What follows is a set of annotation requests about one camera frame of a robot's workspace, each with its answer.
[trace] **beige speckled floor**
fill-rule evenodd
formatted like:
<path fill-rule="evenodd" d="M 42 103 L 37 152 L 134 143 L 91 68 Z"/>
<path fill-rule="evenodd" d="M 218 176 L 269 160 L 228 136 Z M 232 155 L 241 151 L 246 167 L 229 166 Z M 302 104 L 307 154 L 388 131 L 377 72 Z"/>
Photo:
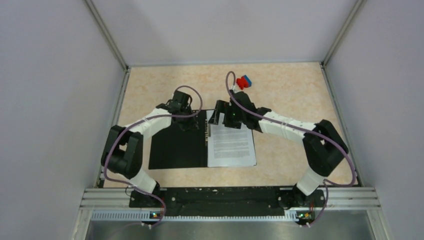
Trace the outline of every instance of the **beige speckled floor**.
<path fill-rule="evenodd" d="M 276 113 L 305 122 L 331 121 L 339 130 L 330 96 L 317 62 L 228 64 L 192 66 L 155 66 L 131 69 L 119 117 L 119 125 L 132 123 L 166 103 L 174 89 L 190 85 L 203 97 L 203 109 L 213 109 L 216 100 L 228 101 L 225 76 L 234 71 L 247 75 L 252 87 L 245 92 L 256 107 L 271 108 Z M 193 109 L 199 106 L 196 95 Z M 308 166 L 302 145 L 274 135 L 254 132 L 257 165 L 252 167 L 211 167 L 148 170 L 150 140 L 144 142 L 143 169 L 161 187 L 221 187 L 293 185 Z M 329 177 L 349 183 L 350 169 L 344 160 Z M 105 182 L 105 187 L 123 187 Z"/>

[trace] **black base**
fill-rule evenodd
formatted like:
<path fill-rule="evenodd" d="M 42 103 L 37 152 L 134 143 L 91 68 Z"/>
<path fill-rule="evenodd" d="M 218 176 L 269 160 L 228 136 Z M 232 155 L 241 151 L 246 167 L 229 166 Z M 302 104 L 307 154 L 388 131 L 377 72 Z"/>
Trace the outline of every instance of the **black base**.
<path fill-rule="evenodd" d="M 158 189 L 166 204 L 167 216 L 257 217 L 283 216 L 284 209 L 324 205 L 324 192 L 314 191 L 299 204 L 294 192 L 280 186 L 249 187 L 170 187 Z M 131 193 L 130 208 L 161 208 L 156 199 L 137 191 Z"/>

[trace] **metal frame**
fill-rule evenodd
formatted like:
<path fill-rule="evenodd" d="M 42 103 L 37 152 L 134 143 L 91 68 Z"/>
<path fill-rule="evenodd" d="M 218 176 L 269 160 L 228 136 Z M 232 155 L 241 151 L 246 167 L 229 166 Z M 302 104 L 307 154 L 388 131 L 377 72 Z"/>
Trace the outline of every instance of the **metal frame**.
<path fill-rule="evenodd" d="M 112 125 L 117 124 L 119 120 L 119 115 L 121 112 L 125 91 L 127 88 L 130 71 L 131 68 L 126 64 L 122 54 L 120 53 L 115 41 L 113 40 L 107 26 L 102 20 L 99 12 L 97 11 L 92 0 L 83 0 L 85 5 L 87 6 L 90 14 L 95 20 L 101 34 L 103 35 L 105 41 L 107 42 L 111 52 L 125 71 L 125 76 L 122 80 L 122 85 L 120 89 L 119 96 L 116 101 L 116 106 L 112 118 Z M 332 56 L 340 46 L 341 42 L 344 39 L 344 36 L 349 31 L 350 26 L 352 25 L 354 19 L 357 17 L 359 11 L 364 6 L 366 0 L 357 0 L 352 10 L 350 11 L 349 16 L 344 22 L 340 32 L 337 37 L 333 41 L 328 53 L 326 54 L 324 60 L 320 63 L 322 75 L 324 77 L 325 83 L 327 85 L 328 92 L 330 94 L 334 110 L 336 112 L 339 124 L 342 128 L 343 134 L 346 138 L 346 143 L 351 149 L 351 152 L 355 152 L 354 148 L 351 144 L 351 140 L 349 137 L 349 132 L 344 124 L 344 118 L 340 111 L 339 102 L 337 101 L 337 97 L 334 93 L 334 88 L 331 80 L 329 79 L 326 67 Z M 102 174 L 103 170 L 99 172 L 99 178 L 97 178 L 96 184 L 97 186 L 100 179 L 103 178 Z M 359 179 L 362 179 L 360 176 L 361 171 L 358 171 Z M 157 211 L 157 208 L 144 208 L 144 209 L 134 209 L 129 208 L 130 196 L 125 193 L 125 188 L 88 188 L 85 190 L 78 212 L 78 216 L 75 222 L 74 231 L 72 234 L 72 239 L 74 240 L 85 240 L 87 232 L 89 230 L 90 220 L 92 219 L 93 214 L 96 216 L 96 221 L 101 221 L 102 216 L 107 216 L 105 214 L 107 211 L 114 211 L 113 213 L 117 213 L 116 211 L 124 211 L 125 213 L 140 213 L 140 211 Z M 294 208 L 293 211 L 305 211 L 305 208 Z M 391 240 L 393 239 L 388 228 L 387 222 L 383 216 L 383 212 L 381 210 L 380 201 L 378 199 L 377 193 L 373 187 L 349 187 L 349 188 L 336 188 L 330 187 L 329 189 L 329 199 L 326 211 L 357 211 L 364 210 L 367 212 L 370 227 L 374 233 L 374 237 L 376 240 Z M 139 215 L 140 218 L 137 218 L 137 221 L 142 220 L 141 218 L 144 216 L 143 214 Z M 104 217 L 104 220 L 111 220 L 110 217 Z M 165 217 L 165 221 L 183 221 L 183 219 L 172 219 L 170 217 Z M 193 219 L 189 218 L 190 221 L 204 221 L 208 220 L 208 218 L 202 219 Z M 227 221 L 228 219 L 214 219 L 214 221 Z M 279 219 L 270 219 L 266 217 L 262 218 L 252 218 L 254 221 L 284 221 L 284 218 Z"/>
<path fill-rule="evenodd" d="M 96 25 L 98 26 L 98 29 L 100 30 L 100 33 L 103 35 L 104 40 L 106 41 L 107 45 L 109 46 L 110 51 L 116 58 L 116 60 L 119 62 L 120 66 L 124 69 L 128 69 L 128 65 L 125 63 L 124 57 L 122 56 L 121 52 L 118 49 L 117 44 L 115 43 L 114 39 L 112 38 L 111 34 L 109 33 L 108 28 L 106 27 L 105 23 L 102 20 L 102 17 L 100 16 L 99 12 L 97 11 L 96 6 L 94 5 L 92 0 L 82 0 L 85 3 L 85 6 L 88 8 L 88 11 L 90 12 L 91 16 L 93 17 Z"/>
<path fill-rule="evenodd" d="M 333 54 L 336 52 L 337 48 L 339 47 L 340 43 L 342 42 L 344 36 L 349 31 L 350 26 L 352 25 L 355 18 L 358 16 L 359 11 L 362 9 L 364 4 L 367 2 L 367 0 L 357 0 L 355 5 L 353 6 L 352 10 L 349 13 L 349 16 L 347 17 L 346 21 L 344 21 L 343 26 L 341 27 L 340 31 L 337 34 L 337 37 L 331 44 L 331 47 L 328 51 L 328 53 L 325 55 L 324 60 L 322 61 L 322 65 L 324 67 L 327 66 L 330 59 L 332 58 Z"/>
<path fill-rule="evenodd" d="M 145 221 L 151 211 L 160 211 L 159 208 L 130 208 L 131 191 L 125 188 L 87 188 L 82 196 L 72 239 L 86 239 L 93 216 L 95 221 Z M 376 240 L 389 239 L 384 235 L 388 231 L 382 219 L 380 201 L 373 187 L 330 187 L 328 192 L 326 211 L 341 211 L 340 214 L 345 211 L 367 211 Z M 296 211 L 307 210 L 307 207 L 292 208 L 286 216 L 281 217 L 165 217 L 164 221 L 287 222 L 293 220 Z"/>

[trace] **metal edge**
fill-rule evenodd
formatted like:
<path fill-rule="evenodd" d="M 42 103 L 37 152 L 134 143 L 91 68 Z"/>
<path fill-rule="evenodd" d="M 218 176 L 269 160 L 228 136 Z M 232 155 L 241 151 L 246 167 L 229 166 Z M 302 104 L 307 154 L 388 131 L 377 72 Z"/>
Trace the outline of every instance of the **metal edge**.
<path fill-rule="evenodd" d="M 89 230 L 92 210 L 80 209 L 72 232 L 72 240 L 85 240 Z"/>
<path fill-rule="evenodd" d="M 108 28 L 105 25 L 105 22 L 102 20 L 102 17 L 100 16 L 99 12 L 97 11 L 97 8 L 93 3 L 93 0 L 82 0 L 82 1 L 85 3 L 85 6 L 88 8 L 88 11 L 90 12 L 91 16 L 93 17 L 98 29 L 100 30 L 100 33 L 103 35 L 104 40 L 106 41 L 107 45 L 109 46 L 110 51 L 112 52 L 113 56 L 119 62 L 119 65 L 124 70 L 127 70 L 128 65 L 125 63 L 124 57 L 122 56 L 121 52 L 119 51 L 117 44 L 115 43 L 115 41 L 112 38 Z"/>
<path fill-rule="evenodd" d="M 122 85 L 120 87 L 120 92 L 118 99 L 115 105 L 115 111 L 113 113 L 112 126 L 118 124 L 119 116 L 121 114 L 122 104 L 124 102 L 125 92 L 127 91 L 128 80 L 130 79 L 131 68 L 128 68 L 125 71 L 125 75 L 123 76 Z"/>
<path fill-rule="evenodd" d="M 131 73 L 131 68 L 128 68 L 124 71 L 124 76 L 122 79 L 122 84 L 120 86 L 120 91 L 118 94 L 118 97 L 116 99 L 116 105 L 113 111 L 113 116 L 112 116 L 112 121 L 110 126 L 112 127 L 113 125 L 116 125 L 119 121 L 119 116 L 121 114 L 121 108 L 122 108 L 122 104 L 124 102 L 124 96 L 125 96 L 125 92 L 127 90 L 127 85 L 128 85 L 128 80 L 130 78 L 130 73 Z M 97 177 L 95 178 L 94 184 L 93 186 L 95 188 L 97 188 L 97 186 L 100 183 L 100 180 L 104 179 L 104 175 L 103 175 L 103 167 L 100 166 Z"/>
<path fill-rule="evenodd" d="M 347 16 L 347 19 L 344 21 L 343 26 L 341 27 L 340 31 L 338 32 L 335 40 L 331 44 L 330 49 L 328 50 L 327 54 L 325 55 L 324 60 L 322 61 L 322 65 L 325 67 L 329 63 L 330 59 L 332 58 L 333 54 L 336 52 L 337 48 L 339 47 L 340 43 L 342 42 L 342 39 L 350 29 L 352 22 L 355 20 L 356 16 L 358 15 L 360 9 L 362 9 L 362 6 L 365 4 L 367 0 L 357 0 L 355 5 L 353 6 L 352 10 L 350 11 L 349 15 Z"/>
<path fill-rule="evenodd" d="M 122 210 L 122 209 L 108 209 L 108 210 L 94 210 L 91 215 L 92 221 L 149 221 L 157 222 L 159 218 L 150 218 L 152 212 L 160 212 L 161 209 L 156 210 L 141 210 L 137 208 Z M 163 222 L 297 222 L 296 211 L 284 211 L 284 215 L 280 216 L 164 216 Z"/>
<path fill-rule="evenodd" d="M 350 149 L 349 155 L 350 155 L 350 158 L 352 159 L 353 165 L 355 166 L 355 169 L 356 169 L 356 175 L 357 175 L 356 179 L 358 181 L 358 184 L 360 186 L 363 186 L 364 184 L 363 184 L 362 180 L 364 178 L 361 175 L 362 171 L 361 171 L 360 167 L 358 167 L 358 164 L 355 161 L 355 148 L 353 147 L 352 139 L 349 136 L 349 131 L 348 131 L 348 128 L 345 124 L 345 119 L 343 117 L 339 101 L 337 100 L 337 96 L 335 94 L 333 84 L 331 82 L 330 77 L 327 74 L 326 67 L 323 66 L 322 63 L 320 64 L 320 66 L 321 66 L 322 75 L 324 77 L 325 85 L 327 86 L 328 94 L 330 95 L 330 98 L 331 98 L 332 106 L 333 106 L 335 114 L 337 116 L 338 124 L 340 125 L 341 131 L 342 131 L 343 136 L 346 140 L 346 145 Z"/>
<path fill-rule="evenodd" d="M 182 61 L 182 62 L 150 62 L 150 63 L 135 63 L 128 65 L 130 68 L 144 67 L 173 67 L 173 66 L 203 66 L 203 65 L 234 65 L 234 64 L 299 64 L 299 63 L 316 63 L 320 59 L 279 59 L 279 60 L 248 60 L 248 61 Z"/>
<path fill-rule="evenodd" d="M 388 228 L 386 218 L 383 211 L 380 210 L 367 210 L 369 224 L 374 234 L 375 240 L 393 240 L 393 235 Z"/>
<path fill-rule="evenodd" d="M 132 190 L 128 189 L 128 193 L 125 191 L 125 188 L 87 188 L 82 197 L 80 209 L 129 209 Z M 373 187 L 331 187 L 329 189 L 328 210 L 380 209 L 380 201 Z"/>

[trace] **white wall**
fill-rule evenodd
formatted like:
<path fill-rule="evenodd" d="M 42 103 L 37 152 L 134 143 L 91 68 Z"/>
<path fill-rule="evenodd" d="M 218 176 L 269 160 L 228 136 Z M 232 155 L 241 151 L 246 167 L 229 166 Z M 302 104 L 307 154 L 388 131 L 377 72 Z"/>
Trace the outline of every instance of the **white wall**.
<path fill-rule="evenodd" d="M 0 239 L 69 239 L 122 69 L 82 0 L 1 1 L 0 61 Z"/>
<path fill-rule="evenodd" d="M 424 1 L 368 1 L 328 66 L 394 239 L 424 235 Z"/>
<path fill-rule="evenodd" d="M 322 61 L 356 0 L 94 0 L 129 65 Z"/>

